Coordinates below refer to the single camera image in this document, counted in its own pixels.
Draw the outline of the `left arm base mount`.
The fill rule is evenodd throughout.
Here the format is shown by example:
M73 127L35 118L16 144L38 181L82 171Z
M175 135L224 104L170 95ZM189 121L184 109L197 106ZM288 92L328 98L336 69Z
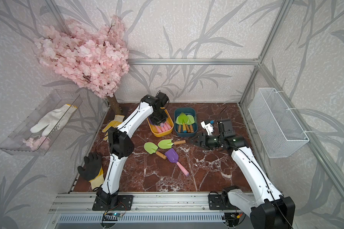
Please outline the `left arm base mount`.
M94 201L93 211L121 210L130 211L133 203L133 195L119 195L118 191L109 194L98 188Z

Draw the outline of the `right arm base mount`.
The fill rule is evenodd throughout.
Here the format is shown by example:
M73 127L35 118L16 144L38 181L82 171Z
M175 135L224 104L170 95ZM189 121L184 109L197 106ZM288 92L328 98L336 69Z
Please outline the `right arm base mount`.
M223 188L223 191L218 192L211 191L208 194L209 209L210 210L240 210L237 206L234 206L228 199L228 193L232 190L241 191L238 186L231 186Z

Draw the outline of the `green trowel yellow handle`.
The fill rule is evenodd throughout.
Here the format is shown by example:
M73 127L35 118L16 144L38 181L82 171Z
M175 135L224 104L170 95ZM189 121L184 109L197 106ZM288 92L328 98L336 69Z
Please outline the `green trowel yellow handle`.
M185 114L185 113L180 113L180 117L181 117L181 122L182 122L182 125L183 125L183 133L187 133L187 131L186 131L186 127L185 127L185 125L184 124L187 124L187 121L188 121L188 117L187 117L187 115Z

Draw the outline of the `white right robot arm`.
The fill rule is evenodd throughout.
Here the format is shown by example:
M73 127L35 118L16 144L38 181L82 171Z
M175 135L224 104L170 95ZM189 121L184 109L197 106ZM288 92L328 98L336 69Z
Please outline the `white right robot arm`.
M255 229L291 229L295 203L284 197L264 173L245 138L236 135L231 120L218 122L218 135L214 135L214 123L201 122L205 130L189 141L204 150L222 149L228 152L241 169L252 195L239 187L224 188L222 193L209 195L211 210L241 210L251 220Z

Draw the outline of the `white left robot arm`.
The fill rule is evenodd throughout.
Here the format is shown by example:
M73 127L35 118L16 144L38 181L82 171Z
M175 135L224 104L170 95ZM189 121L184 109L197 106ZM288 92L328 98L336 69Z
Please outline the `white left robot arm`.
M134 151L131 140L134 132L145 119L155 119L158 123L167 117L165 105L169 98L165 93L158 92L156 96L144 96L132 114L116 128L108 130L110 163L104 183L97 189L97 197L111 205L117 200L119 182L125 162Z

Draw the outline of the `purple square shovel pink handle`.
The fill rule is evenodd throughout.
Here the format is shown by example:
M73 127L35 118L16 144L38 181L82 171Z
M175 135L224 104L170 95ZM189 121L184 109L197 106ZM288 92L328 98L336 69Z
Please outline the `purple square shovel pink handle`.
M184 173L185 176L189 176L189 172L185 169L185 167L179 162L179 156L177 154L177 152L171 148L169 150L167 150L165 152L165 155L167 156L167 159L171 162L171 163L175 163L180 170Z
M160 124L160 128L161 128L162 132L165 132L164 123Z

